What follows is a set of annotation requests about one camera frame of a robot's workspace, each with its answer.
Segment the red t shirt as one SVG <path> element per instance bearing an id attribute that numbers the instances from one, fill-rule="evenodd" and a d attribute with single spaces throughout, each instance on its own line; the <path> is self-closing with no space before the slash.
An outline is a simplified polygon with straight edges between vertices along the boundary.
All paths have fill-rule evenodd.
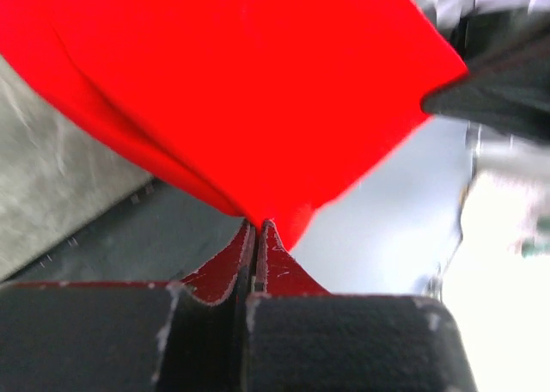
<path id="1" fill-rule="evenodd" d="M 411 0 L 1 0 L 1 53 L 64 116 L 293 248 L 465 75 Z"/>

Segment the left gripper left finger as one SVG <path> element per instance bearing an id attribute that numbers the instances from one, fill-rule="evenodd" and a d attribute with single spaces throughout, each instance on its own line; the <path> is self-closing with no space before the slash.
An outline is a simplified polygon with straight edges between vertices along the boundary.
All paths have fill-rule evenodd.
<path id="1" fill-rule="evenodd" d="M 1 287 L 4 391 L 236 391 L 255 231 L 171 282 Z"/>

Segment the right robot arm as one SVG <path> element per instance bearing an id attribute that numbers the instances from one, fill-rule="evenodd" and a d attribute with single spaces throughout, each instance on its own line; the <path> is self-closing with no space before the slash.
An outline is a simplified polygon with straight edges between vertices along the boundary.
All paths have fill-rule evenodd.
<path id="1" fill-rule="evenodd" d="M 442 300 L 549 253 L 549 0 L 413 1 L 469 69 L 422 102 L 469 157 L 457 248 L 425 288 Z"/>

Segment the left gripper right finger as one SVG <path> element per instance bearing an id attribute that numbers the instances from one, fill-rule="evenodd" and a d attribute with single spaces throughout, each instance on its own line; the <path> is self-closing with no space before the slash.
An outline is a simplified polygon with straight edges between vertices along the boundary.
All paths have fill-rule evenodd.
<path id="1" fill-rule="evenodd" d="M 436 299 L 333 295 L 263 224 L 247 300 L 247 391 L 473 391 L 453 316 Z"/>

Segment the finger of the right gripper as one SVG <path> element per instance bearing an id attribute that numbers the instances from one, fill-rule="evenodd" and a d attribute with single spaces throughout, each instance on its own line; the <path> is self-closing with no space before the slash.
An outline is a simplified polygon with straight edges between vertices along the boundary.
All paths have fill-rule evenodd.
<path id="1" fill-rule="evenodd" d="M 495 11 L 460 19 L 450 43 L 467 75 L 426 95 L 423 111 L 549 142 L 549 14 Z"/>

